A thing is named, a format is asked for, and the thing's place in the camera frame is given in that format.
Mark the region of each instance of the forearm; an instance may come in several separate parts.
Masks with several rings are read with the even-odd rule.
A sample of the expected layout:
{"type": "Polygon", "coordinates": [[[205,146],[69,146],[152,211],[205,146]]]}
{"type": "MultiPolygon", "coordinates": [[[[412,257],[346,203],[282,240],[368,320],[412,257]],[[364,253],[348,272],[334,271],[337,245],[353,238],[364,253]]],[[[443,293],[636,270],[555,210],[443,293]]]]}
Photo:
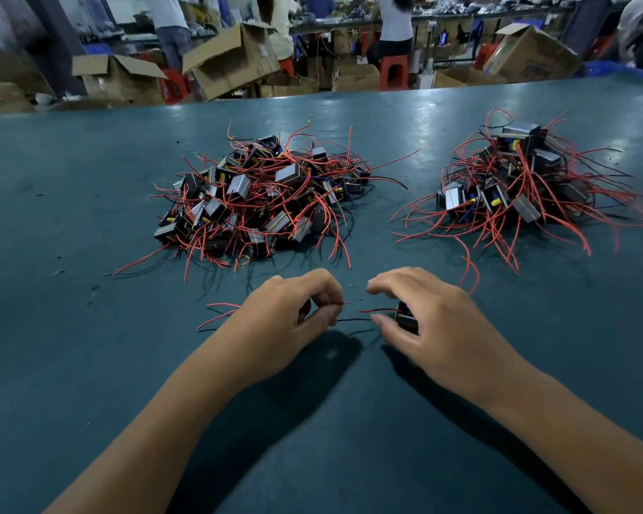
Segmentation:
{"type": "Polygon", "coordinates": [[[643,442],[548,375],[520,363],[484,409],[596,514],[643,514],[643,442]]]}
{"type": "Polygon", "coordinates": [[[163,513],[197,441],[240,389],[210,341],[55,500],[48,514],[163,513]]]}

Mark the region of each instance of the white shirt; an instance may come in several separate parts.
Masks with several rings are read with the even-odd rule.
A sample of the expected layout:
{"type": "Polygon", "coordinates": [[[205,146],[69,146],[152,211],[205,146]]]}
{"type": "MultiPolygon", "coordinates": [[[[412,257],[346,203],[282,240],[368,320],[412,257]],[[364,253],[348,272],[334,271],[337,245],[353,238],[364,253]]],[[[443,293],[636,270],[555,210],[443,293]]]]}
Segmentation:
{"type": "MultiPolygon", "coordinates": [[[[270,34],[269,39],[271,40],[271,46],[274,48],[276,59],[279,61],[288,59],[293,55],[293,39],[289,35],[291,22],[288,19],[288,15],[295,14],[299,10],[301,10],[300,6],[295,0],[274,0],[274,10],[271,12],[269,25],[273,26],[276,32],[270,34]]],[[[257,0],[252,0],[252,15],[255,20],[263,21],[257,0]]]]}
{"type": "Polygon", "coordinates": [[[381,41],[412,39],[412,11],[403,12],[393,0],[377,0],[381,12],[381,41]]]}
{"type": "Polygon", "coordinates": [[[186,24],[184,13],[181,12],[179,0],[143,0],[150,11],[155,28],[162,26],[182,26],[189,28],[186,24]]]}

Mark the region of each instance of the right hand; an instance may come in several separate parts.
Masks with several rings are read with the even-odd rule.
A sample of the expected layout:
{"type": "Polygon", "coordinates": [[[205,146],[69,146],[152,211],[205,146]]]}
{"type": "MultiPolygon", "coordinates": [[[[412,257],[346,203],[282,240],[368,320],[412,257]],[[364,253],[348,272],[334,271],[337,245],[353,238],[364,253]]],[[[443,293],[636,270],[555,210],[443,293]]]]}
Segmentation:
{"type": "Polygon", "coordinates": [[[405,302],[419,321],[414,335],[383,314],[372,315],[386,341],[443,387],[479,407],[504,393],[524,360],[459,287],[423,268],[404,267],[369,280],[369,294],[405,302]]]}

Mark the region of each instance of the hand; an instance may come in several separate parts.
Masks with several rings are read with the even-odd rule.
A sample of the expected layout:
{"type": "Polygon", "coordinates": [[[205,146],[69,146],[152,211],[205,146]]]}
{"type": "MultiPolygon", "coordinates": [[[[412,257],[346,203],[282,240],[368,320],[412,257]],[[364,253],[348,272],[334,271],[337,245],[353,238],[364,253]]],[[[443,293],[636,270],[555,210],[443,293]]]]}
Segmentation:
{"type": "Polygon", "coordinates": [[[369,294],[407,304],[419,335],[383,314],[372,315],[386,341],[410,357],[431,379],[477,406],[510,382],[523,359],[481,314],[462,289],[423,268],[404,267],[369,281],[369,294]]]}
{"type": "Polygon", "coordinates": [[[285,368],[343,310],[343,289],[325,268],[304,276],[274,276],[251,293],[207,341],[232,365],[242,387],[285,368]],[[307,317],[311,301],[317,310],[307,317]]]}

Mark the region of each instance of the bundle of wires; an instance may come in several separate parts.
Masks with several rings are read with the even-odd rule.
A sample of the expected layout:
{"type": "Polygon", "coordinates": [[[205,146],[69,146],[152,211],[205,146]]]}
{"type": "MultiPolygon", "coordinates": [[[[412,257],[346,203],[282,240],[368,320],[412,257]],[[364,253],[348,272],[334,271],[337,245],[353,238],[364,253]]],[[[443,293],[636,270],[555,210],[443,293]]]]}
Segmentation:
{"type": "Polygon", "coordinates": [[[454,238],[466,252],[463,285],[470,267],[479,284],[479,271],[472,261],[470,249],[463,237],[471,236],[473,246],[496,249],[505,263],[520,273],[515,256],[515,245],[523,228],[532,228],[555,240],[575,243],[560,236],[557,227],[563,226],[574,236],[590,256],[588,240],[579,230],[583,219],[589,218],[609,224],[615,233],[618,249],[618,227],[643,227],[641,196],[624,179],[632,177],[614,167],[597,162],[589,155],[598,151],[618,150],[600,148],[575,151],[574,144],[551,132],[563,122],[564,114],[547,126],[514,121],[505,110],[489,112],[484,126],[472,133],[451,153],[454,158],[441,174],[441,188],[432,195],[418,198],[399,209],[407,229],[411,224],[426,224],[427,228],[413,234],[398,234],[403,242],[412,238],[431,236],[454,238]],[[505,116],[504,126],[489,126],[493,114],[505,116]],[[483,148],[466,153],[467,146],[483,148]],[[598,198],[609,200],[610,205],[598,206],[598,198]],[[439,209],[433,209],[436,200],[439,209]],[[629,218],[603,211],[607,207],[631,207],[642,218],[629,218]]]}
{"type": "Polygon", "coordinates": [[[391,181],[407,189],[373,173],[402,159],[372,167],[350,150],[352,128],[348,147],[343,148],[331,141],[316,142],[302,133],[308,127],[298,129],[283,145],[276,135],[244,140],[228,134],[233,151],[219,161],[198,155],[199,170],[184,158],[189,172],[180,173],[172,188],[155,186],[160,194],[153,197],[171,201],[154,233],[162,247],[111,275],[173,248],[175,256],[187,254],[185,281],[191,259],[198,255],[201,262],[221,268],[231,266],[224,258],[231,256],[236,270],[253,259],[293,250],[310,238],[319,249],[326,237],[333,239],[328,259],[344,252],[352,267],[344,241],[350,233],[346,215],[352,215],[354,202],[373,188],[370,180],[391,181]],[[292,151],[289,145],[296,136],[311,140],[310,147],[292,151]],[[327,152],[330,146],[341,152],[327,152]],[[341,205],[345,202],[350,208],[341,205]]]}

